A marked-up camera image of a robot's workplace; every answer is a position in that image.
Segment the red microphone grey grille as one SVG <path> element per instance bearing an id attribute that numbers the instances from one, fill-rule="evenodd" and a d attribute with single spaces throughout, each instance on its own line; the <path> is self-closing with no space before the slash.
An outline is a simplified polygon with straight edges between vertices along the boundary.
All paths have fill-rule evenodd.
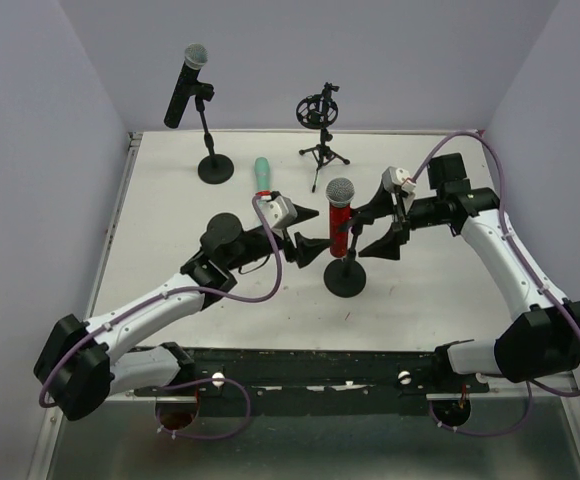
<path id="1" fill-rule="evenodd" d="M 343 258 L 348 249 L 346 224 L 351 216 L 350 204 L 354 195 L 354 185 L 348 178 L 334 178 L 326 186 L 325 196 L 329 204 L 330 253 L 335 258 Z"/>

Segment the tall black round-base stand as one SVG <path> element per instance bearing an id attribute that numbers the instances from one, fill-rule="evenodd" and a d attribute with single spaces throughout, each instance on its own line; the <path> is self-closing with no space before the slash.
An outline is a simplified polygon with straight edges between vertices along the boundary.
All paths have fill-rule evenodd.
<path id="1" fill-rule="evenodd" d="M 348 249 L 343 258 L 335 258 L 324 271 L 324 284 L 327 290 L 340 298 L 352 298 L 360 294 L 366 285 L 366 273 L 357 261 L 357 247 L 363 225 L 352 224 L 351 216 L 346 224 L 348 230 Z"/>

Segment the mint green microphone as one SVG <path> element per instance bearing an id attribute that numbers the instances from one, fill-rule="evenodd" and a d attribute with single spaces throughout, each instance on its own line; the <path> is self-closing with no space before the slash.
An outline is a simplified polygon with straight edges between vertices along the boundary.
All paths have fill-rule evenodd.
<path id="1" fill-rule="evenodd" d="M 256 193 L 258 195 L 269 195 L 271 191 L 270 164 L 267 158 L 258 157 L 254 162 L 254 174 L 256 183 Z"/>

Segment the short black round-base stand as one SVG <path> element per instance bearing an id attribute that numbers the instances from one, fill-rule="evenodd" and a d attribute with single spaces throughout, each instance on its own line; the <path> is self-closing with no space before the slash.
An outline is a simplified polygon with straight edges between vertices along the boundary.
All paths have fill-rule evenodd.
<path id="1" fill-rule="evenodd" d="M 203 129 L 204 145 L 208 152 L 208 155 L 198 164 L 197 173 L 204 183 L 219 185 L 233 176 L 234 163 L 228 156 L 215 151 L 214 138 L 207 124 L 205 103 L 212 100 L 214 87 L 209 83 L 196 81 L 193 86 L 193 96 Z"/>

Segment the black tripod shock mount stand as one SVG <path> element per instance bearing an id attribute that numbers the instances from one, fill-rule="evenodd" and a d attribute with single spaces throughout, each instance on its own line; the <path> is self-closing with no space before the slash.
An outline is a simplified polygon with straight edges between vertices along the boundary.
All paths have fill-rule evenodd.
<path id="1" fill-rule="evenodd" d="M 298 151 L 300 156 L 310 153 L 316 162 L 311 186 L 312 193 L 316 192 L 319 173 L 325 166 L 334 160 L 341 161 L 344 165 L 351 163 L 349 159 L 336 153 L 329 145 L 333 140 L 329 128 L 336 122 L 339 115 L 339 108 L 333 99 L 333 94 L 339 89 L 339 86 L 325 82 L 320 93 L 302 99 L 295 110 L 297 121 L 303 128 L 319 132 L 319 142 L 315 146 Z"/>

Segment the black microphone silver grille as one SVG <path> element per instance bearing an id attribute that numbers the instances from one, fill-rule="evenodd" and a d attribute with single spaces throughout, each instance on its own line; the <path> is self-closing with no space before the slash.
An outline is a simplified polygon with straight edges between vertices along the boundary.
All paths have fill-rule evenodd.
<path id="1" fill-rule="evenodd" d="M 189 98 L 198 90 L 198 76 L 207 61 L 208 52 L 202 44 L 193 43 L 185 48 L 184 63 L 164 116 L 164 125 L 167 128 L 179 127 Z"/>

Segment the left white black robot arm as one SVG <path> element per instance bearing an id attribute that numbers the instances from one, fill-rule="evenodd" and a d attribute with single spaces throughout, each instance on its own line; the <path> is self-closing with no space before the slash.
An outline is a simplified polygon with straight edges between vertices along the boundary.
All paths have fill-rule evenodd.
<path id="1" fill-rule="evenodd" d="M 183 368 L 182 358 L 169 347 L 140 351 L 139 343 L 224 298 L 250 304 L 271 299 L 280 289 L 285 262 L 303 268 L 329 247 L 327 239 L 288 235 L 289 227 L 317 217 L 318 211 L 279 194 L 256 196 L 252 206 L 257 227 L 244 229 L 232 213 L 214 215 L 199 251 L 151 292 L 86 320 L 72 314 L 59 319 L 33 368 L 41 384 L 39 405 L 79 420 L 116 393 L 170 385 Z M 234 271 L 265 257 L 274 259 L 278 274 L 271 290 L 250 298 L 234 294 Z"/>

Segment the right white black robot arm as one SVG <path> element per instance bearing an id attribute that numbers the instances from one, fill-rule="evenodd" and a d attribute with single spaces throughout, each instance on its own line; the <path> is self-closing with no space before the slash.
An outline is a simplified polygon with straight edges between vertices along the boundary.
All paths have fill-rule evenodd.
<path id="1" fill-rule="evenodd" d="M 356 222 L 389 217 L 390 227 L 361 251 L 397 260 L 412 231 L 446 225 L 474 250 L 508 307 L 511 325 L 490 341 L 467 340 L 437 348 L 444 369 L 531 382 L 580 365 L 580 301 L 572 301 L 541 271 L 515 235 L 500 199 L 472 187 L 460 154 L 431 159 L 426 168 L 434 194 L 416 198 L 407 171 L 390 167 L 374 197 L 354 209 Z"/>

